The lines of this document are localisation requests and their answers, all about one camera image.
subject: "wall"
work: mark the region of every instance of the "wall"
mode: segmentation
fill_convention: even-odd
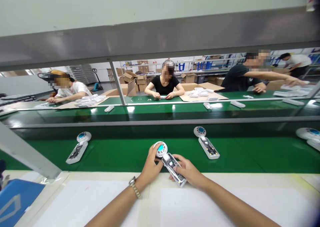
[[[47,82],[36,75],[3,77],[0,79],[0,93],[7,95],[38,94],[53,91]]]

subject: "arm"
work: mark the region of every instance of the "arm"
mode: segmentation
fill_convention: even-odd
[[[174,170],[183,175],[194,187],[205,192],[236,226],[279,226],[277,223],[252,208],[229,191],[202,175],[196,167],[181,155],[174,154],[182,168],[175,166]]]
[[[289,86],[304,86],[305,83],[298,78],[276,73],[276,72],[247,72],[243,76],[252,77],[252,78],[259,78],[259,79],[265,79],[265,80],[284,80],[287,85]]]
[[[167,100],[172,99],[175,96],[182,96],[185,93],[184,88],[182,87],[182,85],[180,83],[178,85],[176,85],[176,88],[177,88],[176,92],[171,92],[167,95],[167,97],[166,97]]]
[[[154,84],[150,82],[149,85],[144,90],[145,94],[153,96],[156,99],[160,99],[160,94],[158,92],[152,91],[153,88],[154,88]]]
[[[155,158],[156,152],[160,145],[162,145],[162,142],[158,143],[155,148],[153,148],[153,145],[149,148],[149,153],[144,168],[135,182],[139,193],[141,193],[145,187],[157,177],[161,168],[163,167],[162,161]],[[92,220],[90,220],[85,227],[120,226],[136,200],[136,193],[131,186],[128,186],[106,207],[104,207]]]

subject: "hair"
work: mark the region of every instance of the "hair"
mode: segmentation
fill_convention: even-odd
[[[69,80],[70,80],[71,82],[74,82],[74,81],[75,81],[72,77],[70,77],[70,74],[67,74],[67,73],[65,73],[65,72],[63,72],[63,71],[52,70],[52,71],[50,71],[49,73],[52,73],[52,74],[55,74],[55,75],[58,75],[58,76],[63,76],[63,77],[65,77],[65,78],[69,78]]]
[[[172,65],[173,65],[173,67],[169,67],[169,66],[168,66],[169,75],[173,76],[175,63],[174,63],[172,60],[167,59],[167,60],[165,60],[165,61],[162,63],[162,68],[163,68],[166,64],[172,64]]]
[[[250,59],[256,59],[257,56],[259,56],[259,53],[258,52],[247,52],[247,55],[246,55],[246,60],[250,60]]]
[[[288,57],[288,56],[291,56],[290,53],[284,53],[279,57],[279,59],[282,60],[283,58]]]

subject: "worker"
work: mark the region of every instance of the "worker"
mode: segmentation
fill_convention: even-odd
[[[264,80],[284,80],[287,85],[304,86],[305,83],[295,77],[272,71],[260,71],[267,55],[263,52],[247,53],[244,63],[232,67],[224,78],[219,92],[247,91],[249,86],[254,86],[253,91],[257,93],[266,92]]]
[[[291,55],[290,53],[282,54],[279,59],[286,62],[283,68],[293,65],[289,71],[291,76],[296,78],[305,74],[307,67],[312,63],[310,57],[306,55]]]
[[[167,100],[183,95],[185,92],[184,88],[173,74],[174,66],[175,64],[172,60],[168,59],[164,61],[162,64],[162,74],[153,78],[144,92],[156,99],[160,99],[160,95],[166,95]]]
[[[130,182],[131,185],[104,207],[85,227],[118,227],[121,225],[141,192],[156,179],[163,167],[162,161],[156,158],[156,152],[160,145],[162,145],[162,142],[158,143],[154,148],[153,145],[149,148],[146,163],[139,177],[135,181],[135,178],[133,178],[133,181]],[[206,193],[235,225],[279,226],[214,181],[205,177],[189,160],[181,155],[174,154],[173,156],[180,160],[179,163],[182,166],[175,166],[173,168],[174,171],[184,176],[192,186]]]
[[[60,103],[63,101],[74,101],[84,96],[92,96],[85,84],[75,81],[69,74],[59,70],[42,73],[50,85],[59,88],[55,97],[50,97],[47,102]]]

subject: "gold watch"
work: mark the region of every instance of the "gold watch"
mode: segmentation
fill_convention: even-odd
[[[136,185],[134,184],[135,182],[136,182],[136,177],[134,176],[134,177],[131,179],[131,181],[129,181],[129,186],[131,186],[131,187],[133,188],[133,190],[134,190],[134,192],[136,193],[137,197],[140,198],[141,195],[140,195],[140,193],[139,193]]]

